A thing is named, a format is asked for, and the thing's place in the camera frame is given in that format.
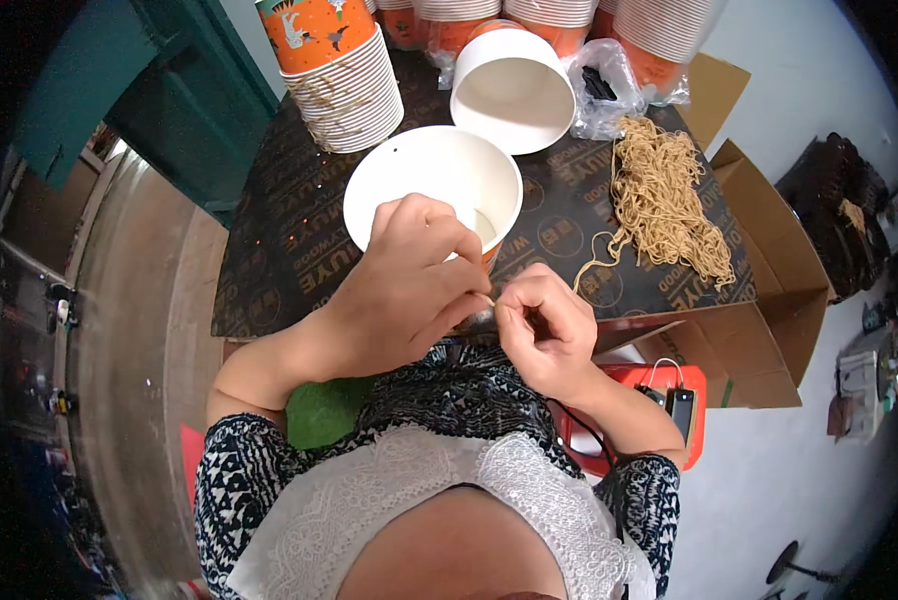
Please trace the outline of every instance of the person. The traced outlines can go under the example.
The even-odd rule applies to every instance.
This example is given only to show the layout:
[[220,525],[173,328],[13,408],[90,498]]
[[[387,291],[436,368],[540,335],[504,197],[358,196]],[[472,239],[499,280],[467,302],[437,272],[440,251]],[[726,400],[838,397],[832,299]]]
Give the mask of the person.
[[[479,237],[449,205],[409,194],[379,206],[364,257],[325,306],[229,358],[196,475],[214,594],[665,593],[681,434],[592,363],[592,307],[543,264],[499,296],[499,344],[440,341],[487,309],[490,291]],[[372,374],[383,375],[353,433],[290,445],[293,389]],[[619,460],[598,485],[562,449],[547,398],[591,416],[611,442]]]

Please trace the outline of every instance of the red stool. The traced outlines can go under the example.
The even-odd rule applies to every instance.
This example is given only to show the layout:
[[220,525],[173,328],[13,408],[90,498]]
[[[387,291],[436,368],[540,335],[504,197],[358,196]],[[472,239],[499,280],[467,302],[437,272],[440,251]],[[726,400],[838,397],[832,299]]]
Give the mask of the red stool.
[[[599,365],[599,368],[602,369],[606,375],[630,388],[634,388],[637,385],[648,385],[652,373],[652,365],[638,363]],[[698,460],[698,457],[702,455],[702,441],[705,438],[705,375],[702,374],[702,370],[698,366],[688,365],[681,368],[682,377],[684,378],[682,386],[687,390],[695,392],[695,418],[693,419],[694,422],[689,433],[688,444],[689,460],[687,460],[682,467],[683,472],[685,472],[691,469],[695,465],[695,461]],[[679,383],[678,369],[676,369],[675,366],[660,364],[655,369],[655,377],[652,378],[651,387],[661,391],[664,396],[666,390],[678,387]],[[558,432],[559,437],[562,438],[563,450],[565,450],[587,474],[593,474],[597,477],[604,477],[608,474],[609,465],[605,461],[605,458],[602,457],[601,450],[599,450],[599,454],[593,455],[583,454],[571,447],[574,434],[591,434],[589,434],[589,432],[581,425],[576,423],[571,416],[565,414],[565,412],[563,412],[563,410],[554,402],[550,403],[550,408],[552,417],[555,420],[555,430]],[[573,415],[586,423],[587,426],[599,431],[599,426],[590,416],[578,410],[568,410],[572,411]]]

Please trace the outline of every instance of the tan string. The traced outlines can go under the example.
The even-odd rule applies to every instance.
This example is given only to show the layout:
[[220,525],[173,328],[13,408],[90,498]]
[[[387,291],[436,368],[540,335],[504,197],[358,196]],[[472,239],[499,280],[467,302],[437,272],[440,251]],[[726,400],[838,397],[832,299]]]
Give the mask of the tan string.
[[[637,266],[645,253],[653,265],[677,262],[705,280],[715,279],[716,291],[733,283],[729,247],[719,228],[705,218],[695,193],[703,170],[692,139],[682,131],[660,129],[646,117],[623,117],[622,129],[625,137],[614,150],[622,168],[613,169],[609,186],[619,229],[593,236],[592,260],[575,275],[573,291],[578,293],[579,280],[591,267],[619,264],[629,242],[636,249]],[[596,258],[596,239],[601,235],[612,235],[606,245],[611,263]]]

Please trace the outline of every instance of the white lace collar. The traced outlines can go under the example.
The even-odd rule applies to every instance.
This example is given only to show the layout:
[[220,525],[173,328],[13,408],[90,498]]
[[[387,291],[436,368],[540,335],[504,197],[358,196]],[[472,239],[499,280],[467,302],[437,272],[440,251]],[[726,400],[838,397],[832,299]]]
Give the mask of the white lace collar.
[[642,551],[616,539],[592,488],[564,474],[527,434],[488,441],[416,425],[390,427],[373,445],[295,477],[226,584],[249,600],[333,599],[375,534],[458,483],[483,487],[532,526],[562,570],[570,600],[618,598],[626,582],[632,600],[654,598]]

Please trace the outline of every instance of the white cable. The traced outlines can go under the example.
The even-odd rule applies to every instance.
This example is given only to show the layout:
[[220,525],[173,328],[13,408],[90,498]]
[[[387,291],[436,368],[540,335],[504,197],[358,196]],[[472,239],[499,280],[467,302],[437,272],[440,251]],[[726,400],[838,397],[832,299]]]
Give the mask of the white cable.
[[672,360],[671,358],[666,358],[666,357],[660,358],[659,360],[655,361],[654,365],[652,365],[652,374],[648,376],[647,387],[649,387],[649,388],[652,387],[652,380],[655,379],[655,370],[659,367],[659,363],[663,363],[663,362],[671,363],[671,364],[675,365],[676,370],[679,371],[679,387],[680,388],[686,387],[686,379],[682,376],[682,367],[679,366],[679,364],[677,362],[675,362],[674,360]]

